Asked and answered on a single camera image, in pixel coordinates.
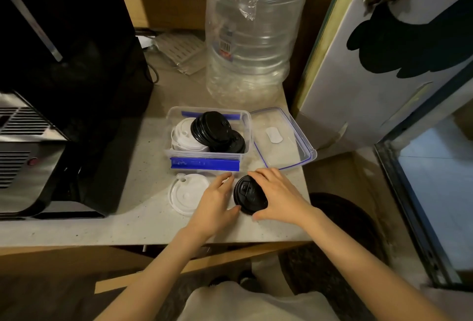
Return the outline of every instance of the white countertop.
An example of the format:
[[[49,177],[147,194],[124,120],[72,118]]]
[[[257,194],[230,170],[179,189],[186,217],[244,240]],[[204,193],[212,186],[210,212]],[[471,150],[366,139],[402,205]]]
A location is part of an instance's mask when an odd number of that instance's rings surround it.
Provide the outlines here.
[[[186,226],[189,218],[174,211],[168,200],[169,185],[176,171],[170,169],[170,161],[163,152],[166,113],[173,106],[221,106],[205,88],[205,70],[188,77],[170,67],[159,55],[147,55],[147,59],[157,68],[160,81],[154,88],[141,125],[116,214],[104,219],[1,221],[0,247],[167,244],[180,228]],[[271,106],[278,106],[288,113],[282,91],[271,105],[247,107],[247,110]],[[226,108],[241,109],[239,106]],[[250,169],[255,169],[263,163],[254,155],[249,165]],[[302,168],[288,170],[285,174],[308,200]],[[271,220],[253,222],[250,216],[240,213],[236,224],[209,242],[300,240],[310,238],[295,225]]]

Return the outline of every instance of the barcode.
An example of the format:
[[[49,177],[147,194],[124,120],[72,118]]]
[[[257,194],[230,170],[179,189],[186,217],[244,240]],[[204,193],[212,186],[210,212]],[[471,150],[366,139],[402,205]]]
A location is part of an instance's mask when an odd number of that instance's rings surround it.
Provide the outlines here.
[[[230,53],[230,43],[227,43],[225,41],[220,41],[220,49],[222,51]]]

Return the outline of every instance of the metal grate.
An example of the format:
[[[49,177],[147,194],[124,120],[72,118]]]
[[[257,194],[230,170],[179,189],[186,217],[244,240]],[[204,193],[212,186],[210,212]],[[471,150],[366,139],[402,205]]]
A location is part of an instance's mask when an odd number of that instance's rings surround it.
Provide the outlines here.
[[[0,189],[11,185],[29,155],[30,152],[0,152]]]
[[[10,116],[0,135],[42,135],[49,124],[29,107],[0,108],[0,115]]]

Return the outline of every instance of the black coffee machine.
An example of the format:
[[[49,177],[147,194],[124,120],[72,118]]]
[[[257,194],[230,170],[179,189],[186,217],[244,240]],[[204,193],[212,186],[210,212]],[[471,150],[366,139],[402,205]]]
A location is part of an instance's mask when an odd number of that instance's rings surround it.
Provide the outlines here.
[[[116,211],[153,88],[123,0],[2,0],[0,219]]]

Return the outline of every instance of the large water bottle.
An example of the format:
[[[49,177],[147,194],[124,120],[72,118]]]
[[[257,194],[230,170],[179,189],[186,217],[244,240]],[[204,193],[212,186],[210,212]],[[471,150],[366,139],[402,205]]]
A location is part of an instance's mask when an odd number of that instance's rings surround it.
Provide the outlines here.
[[[207,0],[207,88],[226,104],[275,99],[305,0]]]

